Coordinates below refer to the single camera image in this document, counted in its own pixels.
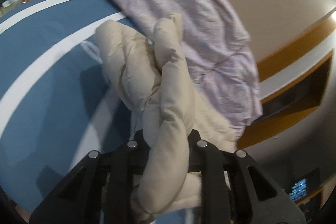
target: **blue surface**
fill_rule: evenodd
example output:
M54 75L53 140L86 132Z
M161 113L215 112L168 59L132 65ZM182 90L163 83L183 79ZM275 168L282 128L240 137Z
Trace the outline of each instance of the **blue surface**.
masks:
M18 11L45 0L21 5ZM0 35L0 98L41 54L77 30L119 12L108 0L70 0L39 11ZM135 27L128 19L121 22ZM31 88L0 138L0 184L28 212L67 174L73 155L108 85L101 67L78 45ZM121 101L103 152L128 140L130 112Z

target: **metal screw head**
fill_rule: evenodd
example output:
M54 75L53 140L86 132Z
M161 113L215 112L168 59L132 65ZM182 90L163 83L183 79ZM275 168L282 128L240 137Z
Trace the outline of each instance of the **metal screw head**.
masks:
M244 150L238 150L236 152L236 155L239 157L239 158L244 158L246 157L246 152Z
M135 147L137 147L137 145L138 145L138 143L137 143L136 141L129 141L129 142L127 143L127 146L128 146L129 148L135 148Z
M206 147L208 145L208 143L205 140L200 140L197 142L197 145L199 147Z
M91 159L95 159L95 158L97 158L98 155L99 155L99 152L98 152L97 150L91 150L91 151L89 152L89 158L91 158Z

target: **shelf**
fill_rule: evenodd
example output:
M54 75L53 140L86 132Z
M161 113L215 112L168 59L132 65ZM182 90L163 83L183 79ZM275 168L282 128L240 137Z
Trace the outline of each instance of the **shelf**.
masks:
M335 9L309 27L298 38L260 60L257 63L260 82L298 60L330 35L336 29L334 12Z
M295 202L296 205L300 206L301 204L306 203L307 201L311 200L313 197L317 196L318 194L322 193L323 187L318 187L315 191L311 192L308 196L304 196L303 198L297 200Z
M237 142L237 148L243 149L271 138L316 110L327 86L332 54L331 51L304 75L265 98L262 101L264 112L269 113L246 128Z

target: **beige cloth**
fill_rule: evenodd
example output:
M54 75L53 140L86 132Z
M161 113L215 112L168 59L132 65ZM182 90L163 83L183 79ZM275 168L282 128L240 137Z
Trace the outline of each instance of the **beige cloth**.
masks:
M141 118L149 159L131 198L139 222L200 205L201 180L187 174L187 136L194 128L202 139L234 152L234 130L194 88L180 46L181 16L167 15L155 25L154 50L131 27L107 21L96 30L103 67L125 105Z

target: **blue and white fabric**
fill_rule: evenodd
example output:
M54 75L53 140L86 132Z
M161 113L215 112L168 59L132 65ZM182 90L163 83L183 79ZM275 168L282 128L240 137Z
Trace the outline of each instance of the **blue and white fabric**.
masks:
M108 19L136 29L110 0L33 0L0 18L0 185L28 212L90 150L129 138L93 36Z

